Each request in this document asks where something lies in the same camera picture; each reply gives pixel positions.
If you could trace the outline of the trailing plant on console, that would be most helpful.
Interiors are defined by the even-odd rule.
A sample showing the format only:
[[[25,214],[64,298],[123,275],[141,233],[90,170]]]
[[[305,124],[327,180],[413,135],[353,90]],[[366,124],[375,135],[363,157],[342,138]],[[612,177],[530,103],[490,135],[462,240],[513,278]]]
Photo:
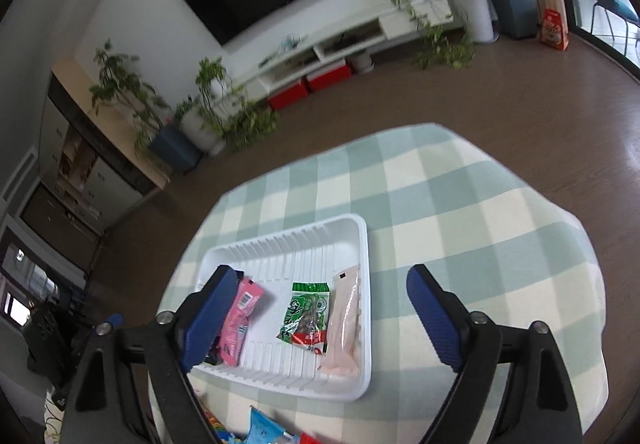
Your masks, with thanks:
[[[451,42],[445,33],[444,24],[441,21],[435,23],[425,10],[418,8],[424,0],[388,1],[407,16],[419,34],[421,47],[416,53],[417,66],[421,69],[432,66],[459,69],[469,66],[474,58],[475,46],[468,34],[465,33],[460,40]]]

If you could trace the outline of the tall plant blue pot left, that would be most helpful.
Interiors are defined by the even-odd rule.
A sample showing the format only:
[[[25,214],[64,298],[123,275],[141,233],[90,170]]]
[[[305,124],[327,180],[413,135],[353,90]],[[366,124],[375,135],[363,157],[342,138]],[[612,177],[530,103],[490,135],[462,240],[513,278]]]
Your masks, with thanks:
[[[90,87],[96,112],[114,108],[134,129],[134,153],[163,172],[188,174],[203,153],[184,135],[174,109],[144,81],[137,69],[139,57],[115,52],[110,40],[96,48],[93,61],[98,81]]]

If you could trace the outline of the black snack packet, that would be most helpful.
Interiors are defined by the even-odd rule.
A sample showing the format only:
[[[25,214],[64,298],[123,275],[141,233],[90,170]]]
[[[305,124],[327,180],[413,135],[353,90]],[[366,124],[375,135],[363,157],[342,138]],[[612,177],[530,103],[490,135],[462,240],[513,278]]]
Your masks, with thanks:
[[[238,285],[239,285],[242,279],[244,278],[244,271],[235,271],[235,275],[236,275],[236,281],[238,282]],[[210,347],[209,351],[205,356],[204,363],[207,363],[212,366],[218,366],[222,364],[223,360],[220,354],[220,336],[221,336],[221,332],[219,332],[219,334],[216,335],[216,338],[212,346]]]

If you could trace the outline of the pale pink long snack packet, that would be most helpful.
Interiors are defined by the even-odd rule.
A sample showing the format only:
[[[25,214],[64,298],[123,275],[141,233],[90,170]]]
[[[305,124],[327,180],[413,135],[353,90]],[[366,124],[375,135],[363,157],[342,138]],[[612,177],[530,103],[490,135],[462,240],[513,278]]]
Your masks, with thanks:
[[[341,271],[333,278],[326,352],[319,370],[328,376],[350,377],[359,372],[355,357],[359,315],[359,266]]]

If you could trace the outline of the red storage box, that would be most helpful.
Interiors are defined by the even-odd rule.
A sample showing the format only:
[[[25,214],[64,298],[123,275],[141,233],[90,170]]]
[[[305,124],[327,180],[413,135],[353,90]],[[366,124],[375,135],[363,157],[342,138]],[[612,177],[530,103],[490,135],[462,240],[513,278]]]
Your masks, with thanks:
[[[273,110],[280,111],[306,99],[314,92],[346,81],[353,75],[354,70],[347,61],[332,63],[278,90],[268,97],[268,104]]]

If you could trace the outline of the white tv console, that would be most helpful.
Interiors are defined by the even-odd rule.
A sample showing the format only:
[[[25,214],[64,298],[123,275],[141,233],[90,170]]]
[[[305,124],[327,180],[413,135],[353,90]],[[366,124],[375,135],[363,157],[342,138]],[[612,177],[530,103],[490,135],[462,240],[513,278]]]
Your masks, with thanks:
[[[410,12],[387,0],[306,36],[298,46],[237,76],[249,100],[261,100],[307,74],[358,52],[405,40],[418,26]]]

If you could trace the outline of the red snack bag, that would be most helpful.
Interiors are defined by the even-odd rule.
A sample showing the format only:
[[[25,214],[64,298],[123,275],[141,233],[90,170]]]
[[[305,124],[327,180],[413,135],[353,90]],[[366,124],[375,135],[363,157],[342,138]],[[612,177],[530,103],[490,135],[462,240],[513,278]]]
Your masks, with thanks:
[[[307,433],[302,433],[299,435],[298,444],[322,444],[316,438],[313,438],[311,435]]]

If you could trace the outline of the light blue snack bag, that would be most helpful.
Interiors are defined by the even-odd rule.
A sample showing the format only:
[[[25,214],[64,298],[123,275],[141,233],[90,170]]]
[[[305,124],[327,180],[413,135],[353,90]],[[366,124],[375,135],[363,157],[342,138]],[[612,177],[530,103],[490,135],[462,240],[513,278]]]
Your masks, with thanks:
[[[250,408],[250,428],[244,444],[298,444],[299,437],[294,435],[277,421],[274,421],[256,407]]]

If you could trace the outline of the plant in white pot left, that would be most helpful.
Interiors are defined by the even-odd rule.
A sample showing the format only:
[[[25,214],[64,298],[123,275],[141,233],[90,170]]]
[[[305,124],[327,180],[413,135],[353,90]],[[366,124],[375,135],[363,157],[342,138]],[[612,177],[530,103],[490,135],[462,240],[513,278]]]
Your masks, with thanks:
[[[198,62],[195,85],[198,95],[189,96],[176,109],[180,126],[194,112],[200,131],[213,134],[216,141],[223,141],[235,152],[257,144],[276,130],[277,112],[269,104],[250,101],[245,86],[233,81],[221,57],[205,57]]]

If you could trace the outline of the black balcony chair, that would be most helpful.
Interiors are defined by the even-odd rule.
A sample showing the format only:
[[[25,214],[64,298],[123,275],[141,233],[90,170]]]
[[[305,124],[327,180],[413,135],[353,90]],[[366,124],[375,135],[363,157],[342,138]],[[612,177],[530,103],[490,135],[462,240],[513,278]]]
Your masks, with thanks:
[[[610,28],[612,38],[615,38],[615,34],[613,31],[610,14],[614,14],[614,16],[623,20],[626,28],[625,42],[628,42],[629,26],[632,24],[636,28],[639,27],[639,17],[638,14],[636,14],[634,8],[632,8],[630,5],[627,5],[622,0],[594,0],[591,11],[590,33],[593,33],[594,14],[596,13],[597,7],[601,7],[605,12],[605,19],[606,22],[608,22],[608,27]]]

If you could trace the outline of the blue yellow cake packet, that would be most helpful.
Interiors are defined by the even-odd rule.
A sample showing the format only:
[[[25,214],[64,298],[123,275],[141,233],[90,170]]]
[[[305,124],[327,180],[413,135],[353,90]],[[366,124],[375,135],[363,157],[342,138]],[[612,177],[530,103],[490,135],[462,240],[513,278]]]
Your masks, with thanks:
[[[204,412],[205,418],[209,425],[212,427],[216,437],[224,444],[243,444],[244,440],[239,436],[229,431],[204,404],[201,404],[201,409]]]

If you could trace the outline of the white plastic tray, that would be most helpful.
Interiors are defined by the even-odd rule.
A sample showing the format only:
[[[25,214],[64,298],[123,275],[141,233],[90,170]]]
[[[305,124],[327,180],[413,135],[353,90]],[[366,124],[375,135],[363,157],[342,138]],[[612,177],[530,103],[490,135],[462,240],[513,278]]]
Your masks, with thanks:
[[[217,267],[242,271],[262,287],[238,364],[198,365],[204,374],[269,392],[319,401],[353,402],[368,390],[372,374],[371,287],[367,224],[343,214],[271,235],[209,249],[198,269],[202,288]],[[358,271],[356,372],[326,374],[328,347],[312,334],[329,323],[337,280]]]

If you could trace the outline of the red bag on floor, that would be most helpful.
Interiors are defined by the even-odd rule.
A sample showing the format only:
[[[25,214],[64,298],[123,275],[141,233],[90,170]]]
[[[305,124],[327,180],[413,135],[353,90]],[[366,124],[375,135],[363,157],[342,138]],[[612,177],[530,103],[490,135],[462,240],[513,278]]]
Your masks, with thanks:
[[[568,30],[559,11],[546,8],[540,27],[540,41],[560,52],[568,48]]]

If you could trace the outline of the green seed snack packet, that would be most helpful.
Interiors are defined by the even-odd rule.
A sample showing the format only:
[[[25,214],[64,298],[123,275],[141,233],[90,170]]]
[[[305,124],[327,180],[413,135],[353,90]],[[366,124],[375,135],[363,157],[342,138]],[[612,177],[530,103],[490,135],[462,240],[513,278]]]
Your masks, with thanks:
[[[294,282],[277,338],[322,355],[326,352],[330,287],[326,282]]]

